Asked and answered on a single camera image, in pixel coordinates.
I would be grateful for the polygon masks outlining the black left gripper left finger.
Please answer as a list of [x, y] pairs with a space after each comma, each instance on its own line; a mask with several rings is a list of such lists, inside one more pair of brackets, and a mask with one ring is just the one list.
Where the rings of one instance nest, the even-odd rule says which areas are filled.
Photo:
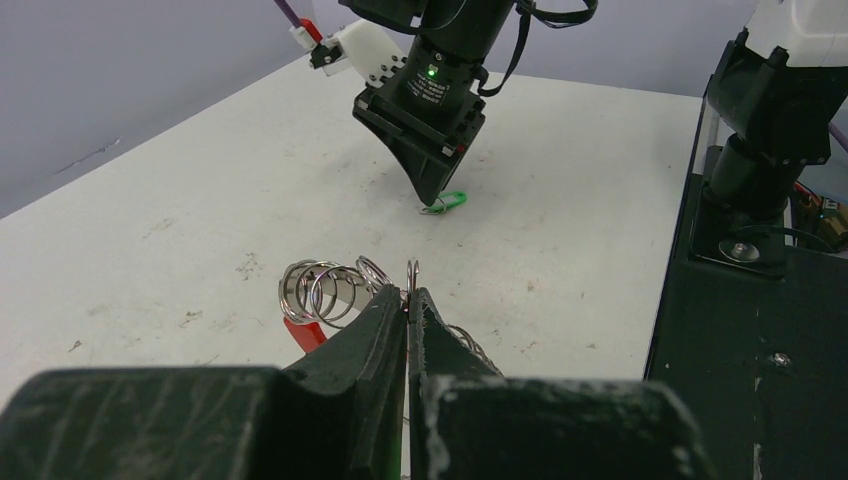
[[66, 369], [1, 415], [5, 479], [397, 479], [406, 326], [382, 288], [290, 366]]

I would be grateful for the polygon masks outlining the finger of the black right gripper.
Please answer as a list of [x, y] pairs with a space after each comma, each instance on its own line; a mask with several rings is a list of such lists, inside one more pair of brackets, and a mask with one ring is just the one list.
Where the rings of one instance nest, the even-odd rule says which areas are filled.
[[375, 112], [355, 109], [354, 117], [388, 148], [406, 173], [420, 202], [434, 206], [465, 154], [456, 150], [447, 155], [442, 144]]

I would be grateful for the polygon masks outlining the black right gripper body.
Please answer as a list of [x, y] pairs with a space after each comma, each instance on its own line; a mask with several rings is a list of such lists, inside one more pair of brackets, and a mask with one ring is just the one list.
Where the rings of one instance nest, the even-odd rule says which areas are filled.
[[410, 51], [355, 99], [353, 116], [387, 146], [459, 156], [485, 121], [484, 67], [512, 1], [429, 1]]

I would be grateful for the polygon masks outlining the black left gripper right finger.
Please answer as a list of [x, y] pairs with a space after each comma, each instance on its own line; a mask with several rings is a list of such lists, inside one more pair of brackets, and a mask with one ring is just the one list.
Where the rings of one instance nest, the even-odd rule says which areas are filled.
[[509, 378], [448, 329], [426, 289], [409, 305], [415, 479], [713, 479], [697, 423], [665, 385]]

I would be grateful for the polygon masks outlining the metal keyring with red grip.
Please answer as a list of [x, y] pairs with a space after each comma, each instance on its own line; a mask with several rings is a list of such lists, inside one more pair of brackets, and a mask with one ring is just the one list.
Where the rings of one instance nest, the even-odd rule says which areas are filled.
[[398, 284], [370, 258], [306, 259], [277, 287], [284, 323], [304, 352], [287, 375], [318, 390], [408, 377], [497, 378], [502, 371], [464, 328], [446, 322], [417, 261]]

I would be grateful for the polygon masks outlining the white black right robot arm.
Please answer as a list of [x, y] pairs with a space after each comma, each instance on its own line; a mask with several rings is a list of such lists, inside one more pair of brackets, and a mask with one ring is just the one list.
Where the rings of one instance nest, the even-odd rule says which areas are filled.
[[[533, 21], [563, 29], [588, 22], [597, 5], [552, 12], [532, 1], [352, 1], [349, 8], [414, 41], [367, 73], [354, 116], [392, 152], [419, 200], [441, 193], [484, 122], [484, 60], [511, 13], [519, 16], [513, 59]], [[763, 1], [725, 48], [706, 100], [730, 127], [696, 203], [690, 251], [760, 275], [784, 273], [779, 225], [803, 169], [830, 157], [829, 125], [847, 97], [847, 5]]]

